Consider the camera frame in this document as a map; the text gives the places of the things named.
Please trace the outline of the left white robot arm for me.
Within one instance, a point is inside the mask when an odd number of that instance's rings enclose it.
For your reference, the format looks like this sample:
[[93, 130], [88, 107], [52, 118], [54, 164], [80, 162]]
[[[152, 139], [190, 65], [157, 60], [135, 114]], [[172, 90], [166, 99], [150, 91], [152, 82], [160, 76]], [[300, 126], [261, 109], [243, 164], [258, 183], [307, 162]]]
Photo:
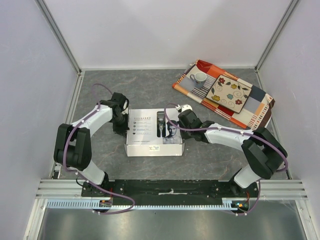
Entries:
[[58, 127], [53, 159], [69, 171], [76, 171], [93, 183], [92, 191], [99, 197], [110, 191], [108, 174], [92, 160], [91, 137], [104, 124], [111, 123], [113, 133], [125, 137], [129, 130], [129, 99], [113, 93], [111, 99], [100, 100], [83, 118]]

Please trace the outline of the black silver hair clipper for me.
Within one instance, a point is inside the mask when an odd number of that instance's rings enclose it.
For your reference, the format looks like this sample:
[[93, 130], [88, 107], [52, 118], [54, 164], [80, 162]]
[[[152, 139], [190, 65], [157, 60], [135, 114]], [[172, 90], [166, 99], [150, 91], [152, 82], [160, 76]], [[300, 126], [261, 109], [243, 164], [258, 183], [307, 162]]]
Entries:
[[165, 114], [163, 111], [158, 111], [156, 115], [156, 120], [157, 120], [157, 137], [158, 138], [163, 138], [163, 135], [165, 134]]

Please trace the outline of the white clipper kit box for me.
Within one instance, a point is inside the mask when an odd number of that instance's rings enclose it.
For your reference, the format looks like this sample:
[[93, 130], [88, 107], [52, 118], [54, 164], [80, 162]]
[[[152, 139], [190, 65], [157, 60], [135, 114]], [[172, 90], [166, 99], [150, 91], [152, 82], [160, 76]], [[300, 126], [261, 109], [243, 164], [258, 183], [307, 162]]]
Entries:
[[[163, 111], [165, 134], [157, 137], [157, 112]], [[129, 131], [125, 152], [128, 157], [173, 157], [182, 156], [185, 144], [178, 126], [178, 111], [174, 108], [130, 109]]]

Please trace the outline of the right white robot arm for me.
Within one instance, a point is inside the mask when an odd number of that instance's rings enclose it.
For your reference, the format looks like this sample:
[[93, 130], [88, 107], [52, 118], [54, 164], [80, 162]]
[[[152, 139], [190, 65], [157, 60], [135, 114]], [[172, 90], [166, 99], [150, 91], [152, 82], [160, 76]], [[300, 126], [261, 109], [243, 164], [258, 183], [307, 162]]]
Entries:
[[244, 153], [247, 166], [235, 173], [229, 184], [229, 191], [235, 197], [242, 196], [252, 183], [269, 180], [274, 173], [288, 169], [287, 151], [265, 127], [240, 130], [213, 121], [202, 122], [190, 109], [182, 111], [178, 119], [184, 139], [224, 145]]

